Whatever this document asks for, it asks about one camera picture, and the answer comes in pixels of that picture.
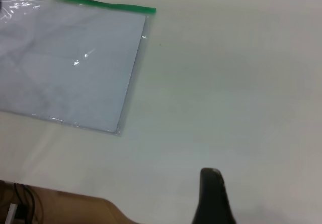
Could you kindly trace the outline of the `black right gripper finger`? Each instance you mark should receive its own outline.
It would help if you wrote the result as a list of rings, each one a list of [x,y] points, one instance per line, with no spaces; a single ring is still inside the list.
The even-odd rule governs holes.
[[[192,223],[236,223],[224,178],[218,169],[200,171],[199,201]]]

